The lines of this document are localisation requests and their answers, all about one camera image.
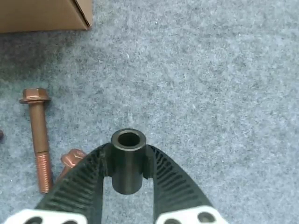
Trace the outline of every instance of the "bolt thread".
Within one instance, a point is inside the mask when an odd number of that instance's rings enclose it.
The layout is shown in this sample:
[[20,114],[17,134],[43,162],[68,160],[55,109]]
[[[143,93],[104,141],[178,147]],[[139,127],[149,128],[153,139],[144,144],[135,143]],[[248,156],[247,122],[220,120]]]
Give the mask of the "bolt thread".
[[36,154],[36,168],[39,190],[42,194],[46,194],[53,186],[49,153],[45,152]]

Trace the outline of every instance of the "bolt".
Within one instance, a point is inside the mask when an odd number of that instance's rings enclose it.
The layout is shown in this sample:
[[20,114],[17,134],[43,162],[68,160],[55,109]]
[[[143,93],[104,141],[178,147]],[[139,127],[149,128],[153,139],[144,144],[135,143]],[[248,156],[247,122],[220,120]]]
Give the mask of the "bolt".
[[48,193],[53,186],[49,143],[43,103],[50,101],[47,91],[42,88],[23,90],[21,104],[29,105],[30,123],[32,131],[33,149],[36,156],[36,168],[39,190],[42,194]]
[[74,166],[76,166],[84,157],[86,153],[73,148],[69,151],[68,154],[61,156],[61,162],[65,165],[63,171],[57,178],[57,181],[60,181]]

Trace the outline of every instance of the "screw hole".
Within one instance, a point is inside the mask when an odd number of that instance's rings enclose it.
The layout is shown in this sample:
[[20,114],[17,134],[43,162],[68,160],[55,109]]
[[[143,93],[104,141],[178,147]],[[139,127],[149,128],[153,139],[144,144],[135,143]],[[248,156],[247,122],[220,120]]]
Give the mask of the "screw hole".
[[215,218],[212,214],[208,212],[201,212],[198,214],[198,220],[202,223],[213,223],[215,222]]
[[66,221],[65,223],[63,223],[63,224],[78,224],[77,222],[75,222],[75,221]]
[[178,221],[178,220],[176,220],[176,219],[171,218],[171,219],[167,219],[167,220],[164,222],[164,224],[181,224],[181,222]]
[[40,217],[33,217],[29,220],[27,220],[27,222],[25,222],[25,224],[42,224],[43,219]]
[[139,144],[140,138],[134,133],[124,133],[118,137],[118,142],[123,146],[132,147]]

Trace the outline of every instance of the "gray carpet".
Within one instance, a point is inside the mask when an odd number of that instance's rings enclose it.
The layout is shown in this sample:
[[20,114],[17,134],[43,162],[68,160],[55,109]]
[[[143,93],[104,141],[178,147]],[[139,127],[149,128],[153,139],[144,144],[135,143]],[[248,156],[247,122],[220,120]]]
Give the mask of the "gray carpet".
[[[96,0],[91,31],[0,35],[0,223],[38,192],[28,87],[48,89],[53,175],[141,130],[232,224],[295,224],[299,213],[299,2]],[[105,182],[103,223],[152,223],[152,182]]]

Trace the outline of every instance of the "white mounting plate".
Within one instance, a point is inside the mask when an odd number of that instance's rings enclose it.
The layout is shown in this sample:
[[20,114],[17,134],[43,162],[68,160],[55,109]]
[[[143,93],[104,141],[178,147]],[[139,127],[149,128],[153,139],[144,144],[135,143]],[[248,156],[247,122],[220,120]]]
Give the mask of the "white mounting plate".
[[42,219],[42,224],[64,224],[68,221],[73,221],[73,224],[87,224],[86,217],[81,214],[30,209],[22,210],[14,214],[9,217],[4,224],[30,224],[29,220],[36,217],[36,220]]
[[[199,214],[208,214],[213,220],[200,221]],[[156,224],[228,224],[220,213],[210,206],[166,212],[159,215]]]

